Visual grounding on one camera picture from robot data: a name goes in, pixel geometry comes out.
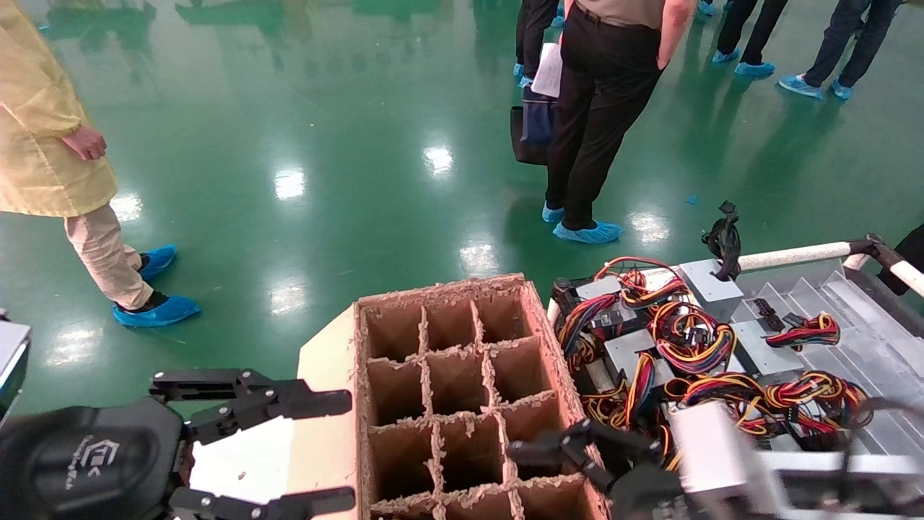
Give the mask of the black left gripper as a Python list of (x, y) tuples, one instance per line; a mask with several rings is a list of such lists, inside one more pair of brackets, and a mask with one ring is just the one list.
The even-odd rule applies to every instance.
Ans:
[(2, 428), (4, 519), (164, 519), (182, 484), (184, 421), (168, 402), (216, 402), (187, 424), (208, 445), (278, 417), (304, 420), (351, 412), (347, 389), (313, 391), (253, 369), (158, 372), (151, 397), (96, 408), (69, 406), (14, 417)]

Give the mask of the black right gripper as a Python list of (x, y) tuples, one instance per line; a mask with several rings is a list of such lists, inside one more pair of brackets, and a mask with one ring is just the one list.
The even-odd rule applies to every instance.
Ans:
[(611, 519), (694, 519), (679, 477), (657, 465), (637, 465), (623, 477), (614, 474), (590, 456), (598, 442), (634, 462), (655, 460), (655, 441), (646, 435), (611, 427), (591, 419), (576, 422), (563, 431), (557, 442), (514, 441), (507, 456), (522, 465), (569, 465), (580, 472), (600, 494), (610, 494)]

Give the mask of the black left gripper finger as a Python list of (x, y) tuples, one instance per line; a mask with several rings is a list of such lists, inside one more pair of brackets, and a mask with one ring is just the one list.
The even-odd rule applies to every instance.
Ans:
[(260, 504), (182, 487), (168, 504), (169, 519), (313, 519), (352, 510), (356, 497), (352, 487), (335, 487), (286, 494)]

